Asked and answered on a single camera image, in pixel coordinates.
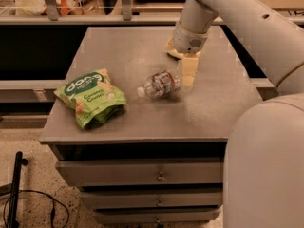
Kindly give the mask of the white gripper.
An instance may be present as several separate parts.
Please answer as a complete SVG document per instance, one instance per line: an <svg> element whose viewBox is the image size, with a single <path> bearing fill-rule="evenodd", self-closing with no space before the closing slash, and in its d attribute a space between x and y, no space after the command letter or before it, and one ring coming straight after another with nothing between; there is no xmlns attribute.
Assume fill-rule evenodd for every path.
<svg viewBox="0 0 304 228"><path fill-rule="evenodd" d="M175 49L178 53L197 53L202 50L207 37L208 25L202 27L202 31L185 28L180 21L175 25L172 38L169 38L164 45L165 51ZM181 60L182 86L191 88L199 65L197 54L186 54Z"/></svg>

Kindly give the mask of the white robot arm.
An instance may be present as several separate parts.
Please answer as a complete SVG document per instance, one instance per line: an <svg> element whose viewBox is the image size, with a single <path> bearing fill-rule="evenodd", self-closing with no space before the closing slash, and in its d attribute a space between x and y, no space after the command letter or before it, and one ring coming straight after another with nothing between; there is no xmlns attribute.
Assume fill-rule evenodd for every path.
<svg viewBox="0 0 304 228"><path fill-rule="evenodd" d="M174 48L195 55L220 17L264 75L266 101L228 137L223 228L304 228L304 29L258 0L186 0Z"/></svg>

